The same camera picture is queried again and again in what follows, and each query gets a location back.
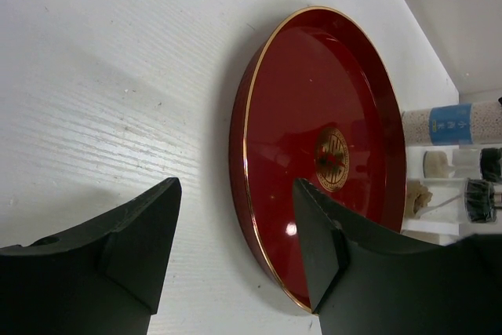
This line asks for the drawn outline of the brown condiment bottle black cap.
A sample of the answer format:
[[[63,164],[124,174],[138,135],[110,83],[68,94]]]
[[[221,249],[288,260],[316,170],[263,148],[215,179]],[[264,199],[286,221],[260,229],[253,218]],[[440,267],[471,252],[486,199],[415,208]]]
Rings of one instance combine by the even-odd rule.
[[[426,151],[423,157],[425,178],[469,178],[501,183],[501,149],[485,147]]]

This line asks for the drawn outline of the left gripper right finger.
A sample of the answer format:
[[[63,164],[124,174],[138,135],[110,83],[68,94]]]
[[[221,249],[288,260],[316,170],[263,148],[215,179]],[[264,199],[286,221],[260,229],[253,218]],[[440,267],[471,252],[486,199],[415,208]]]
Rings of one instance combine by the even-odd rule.
[[[324,334],[498,334],[501,237],[401,235],[293,183],[311,310]]]

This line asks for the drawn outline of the blue label spice jar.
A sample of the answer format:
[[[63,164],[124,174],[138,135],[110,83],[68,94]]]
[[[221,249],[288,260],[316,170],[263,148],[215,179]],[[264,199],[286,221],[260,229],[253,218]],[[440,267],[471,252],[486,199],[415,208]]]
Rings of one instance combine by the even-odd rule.
[[[402,113],[408,146],[499,144],[501,99]]]

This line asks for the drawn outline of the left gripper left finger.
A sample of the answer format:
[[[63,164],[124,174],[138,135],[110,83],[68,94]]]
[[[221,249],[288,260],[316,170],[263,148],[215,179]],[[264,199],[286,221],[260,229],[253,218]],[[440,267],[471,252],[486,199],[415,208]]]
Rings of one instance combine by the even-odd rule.
[[[4,334],[145,334],[180,212],[175,177],[29,246],[1,250]]]

